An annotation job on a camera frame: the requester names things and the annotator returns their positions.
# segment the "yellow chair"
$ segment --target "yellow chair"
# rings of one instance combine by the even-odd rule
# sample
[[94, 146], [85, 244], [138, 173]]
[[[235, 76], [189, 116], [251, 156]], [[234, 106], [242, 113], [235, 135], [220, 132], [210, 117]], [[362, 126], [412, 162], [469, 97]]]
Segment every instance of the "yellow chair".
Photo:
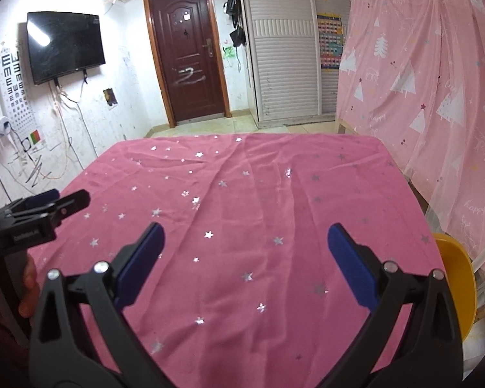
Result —
[[434, 233], [433, 236], [444, 262], [463, 341], [469, 335], [476, 319], [476, 280], [471, 260], [457, 240], [441, 233]]

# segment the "tv screen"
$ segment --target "tv screen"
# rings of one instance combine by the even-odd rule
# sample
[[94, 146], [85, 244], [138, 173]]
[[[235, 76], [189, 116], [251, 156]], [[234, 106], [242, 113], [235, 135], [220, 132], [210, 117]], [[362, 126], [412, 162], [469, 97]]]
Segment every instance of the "tv screen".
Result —
[[106, 64], [99, 16], [64, 12], [27, 14], [34, 84]]

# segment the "human hand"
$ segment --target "human hand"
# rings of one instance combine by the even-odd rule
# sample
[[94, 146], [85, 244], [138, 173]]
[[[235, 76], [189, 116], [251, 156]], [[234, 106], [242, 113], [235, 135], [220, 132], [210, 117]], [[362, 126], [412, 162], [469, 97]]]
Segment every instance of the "human hand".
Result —
[[[24, 318], [32, 318], [36, 311], [38, 299], [40, 297], [40, 285], [36, 281], [38, 272], [34, 259], [27, 254], [27, 265], [23, 273], [23, 283], [25, 285], [25, 295], [18, 307], [19, 314]], [[0, 323], [3, 323], [3, 318], [0, 313]]]

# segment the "metal screw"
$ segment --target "metal screw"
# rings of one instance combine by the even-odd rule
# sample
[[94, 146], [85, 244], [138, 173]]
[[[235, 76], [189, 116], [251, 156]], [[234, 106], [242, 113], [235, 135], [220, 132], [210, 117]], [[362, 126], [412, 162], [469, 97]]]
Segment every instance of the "metal screw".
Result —
[[97, 274], [103, 274], [108, 271], [108, 268], [110, 268], [110, 264], [108, 264], [106, 261], [99, 261], [93, 266], [93, 271], [95, 271]]
[[47, 277], [49, 280], [55, 280], [59, 277], [59, 270], [52, 269], [47, 273]]
[[445, 277], [445, 274], [442, 270], [436, 269], [436, 270], [433, 270], [433, 277], [435, 277], [435, 279], [437, 280], [443, 280]]
[[396, 273], [399, 270], [399, 266], [393, 261], [385, 262], [383, 268], [384, 271], [390, 274]]

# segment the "brown wooden door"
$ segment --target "brown wooden door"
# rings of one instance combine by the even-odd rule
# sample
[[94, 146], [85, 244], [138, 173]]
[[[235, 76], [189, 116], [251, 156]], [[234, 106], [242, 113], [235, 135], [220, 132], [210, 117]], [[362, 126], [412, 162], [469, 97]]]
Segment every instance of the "brown wooden door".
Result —
[[176, 121], [224, 112], [207, 0], [149, 0]]

